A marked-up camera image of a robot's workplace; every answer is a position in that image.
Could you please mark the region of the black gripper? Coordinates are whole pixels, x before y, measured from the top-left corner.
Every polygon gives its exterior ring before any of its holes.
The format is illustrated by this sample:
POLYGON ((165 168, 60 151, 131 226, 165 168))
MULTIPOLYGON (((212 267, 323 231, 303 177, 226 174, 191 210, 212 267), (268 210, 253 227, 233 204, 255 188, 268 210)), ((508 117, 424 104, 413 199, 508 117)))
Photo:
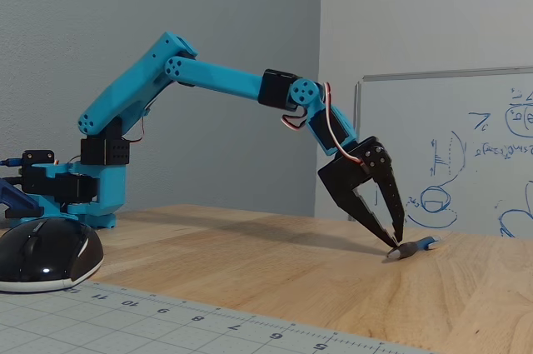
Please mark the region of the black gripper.
POLYGON ((396 247, 396 242, 403 240, 405 210, 389 154, 374 136, 349 143, 345 153, 336 154, 331 162, 321 168, 318 171, 319 178, 339 208, 388 247, 396 247), (391 215, 396 242, 357 191, 359 186, 369 181, 373 181, 381 191, 391 215))

